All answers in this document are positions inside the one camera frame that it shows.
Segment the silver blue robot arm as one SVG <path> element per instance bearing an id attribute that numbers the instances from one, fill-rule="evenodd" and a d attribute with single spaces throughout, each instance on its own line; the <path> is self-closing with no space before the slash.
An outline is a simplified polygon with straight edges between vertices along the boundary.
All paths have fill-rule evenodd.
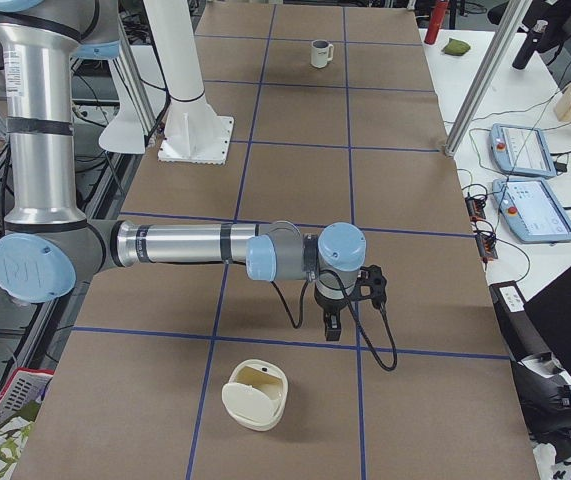
<path id="1" fill-rule="evenodd" d="M 322 308 L 326 339 L 338 340 L 341 311 L 370 279 L 356 226 L 305 235 L 286 221 L 136 225 L 92 221 L 78 207 L 70 62 L 116 58 L 118 20 L 114 1 L 0 1 L 14 191 L 0 239 L 0 288 L 43 303 L 115 267 L 241 264 L 253 280 L 302 281 Z"/>

